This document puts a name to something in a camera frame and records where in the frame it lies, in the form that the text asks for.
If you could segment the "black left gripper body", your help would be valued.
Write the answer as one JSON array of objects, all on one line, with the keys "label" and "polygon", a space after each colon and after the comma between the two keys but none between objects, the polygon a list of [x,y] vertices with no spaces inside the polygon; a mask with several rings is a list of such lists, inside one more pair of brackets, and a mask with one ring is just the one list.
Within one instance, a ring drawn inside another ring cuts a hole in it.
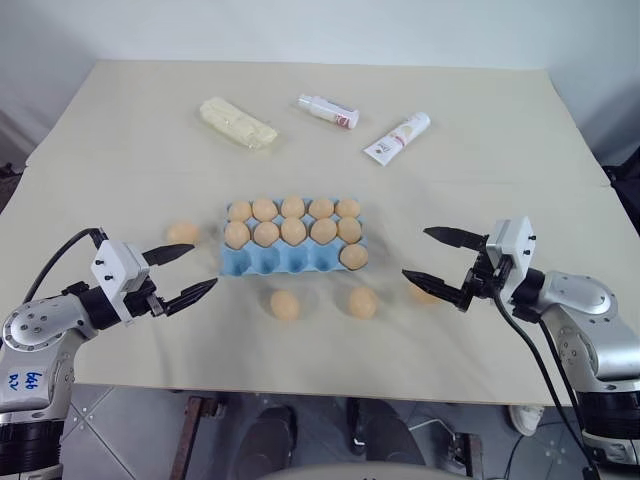
[{"label": "black left gripper body", "polygon": [[133,323],[137,317],[150,314],[153,317],[166,313],[166,305],[162,297],[156,295],[156,285],[146,278],[136,291],[126,293],[123,299],[125,314],[121,321],[125,325]]}]

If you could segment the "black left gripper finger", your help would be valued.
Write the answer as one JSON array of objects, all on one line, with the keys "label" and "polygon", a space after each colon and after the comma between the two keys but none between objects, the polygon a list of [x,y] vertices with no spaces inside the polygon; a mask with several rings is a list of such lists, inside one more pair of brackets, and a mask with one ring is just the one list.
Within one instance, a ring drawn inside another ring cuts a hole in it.
[{"label": "black left gripper finger", "polygon": [[161,306],[163,314],[171,316],[197,303],[211,289],[213,289],[217,283],[217,278],[202,281],[182,290],[180,294],[172,300],[162,300]]},{"label": "black left gripper finger", "polygon": [[193,250],[193,244],[173,244],[156,247],[142,253],[142,257],[149,266],[161,266],[172,262]]}]

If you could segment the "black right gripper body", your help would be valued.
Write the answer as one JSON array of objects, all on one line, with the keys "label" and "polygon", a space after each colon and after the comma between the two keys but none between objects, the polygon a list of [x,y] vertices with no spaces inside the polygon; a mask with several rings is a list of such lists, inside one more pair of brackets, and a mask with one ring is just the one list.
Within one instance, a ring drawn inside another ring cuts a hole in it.
[{"label": "black right gripper body", "polygon": [[466,312],[474,297],[480,299],[493,298],[496,292],[504,287],[514,266],[510,255],[500,255],[492,260],[486,248],[488,236],[464,234],[462,246],[478,252],[475,263],[467,272],[461,287],[460,298],[456,307]]}]

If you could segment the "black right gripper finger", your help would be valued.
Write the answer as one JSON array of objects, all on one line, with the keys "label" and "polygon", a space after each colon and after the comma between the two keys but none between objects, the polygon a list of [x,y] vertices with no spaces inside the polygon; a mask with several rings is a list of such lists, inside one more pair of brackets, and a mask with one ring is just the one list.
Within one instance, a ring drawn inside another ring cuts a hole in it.
[{"label": "black right gripper finger", "polygon": [[406,269],[402,270],[402,274],[420,290],[440,300],[457,305],[461,298],[462,291],[460,289],[447,285],[444,280],[438,277]]},{"label": "black right gripper finger", "polygon": [[487,235],[479,235],[459,228],[433,226],[423,229],[423,232],[435,240],[454,247],[466,249],[484,249]]}]

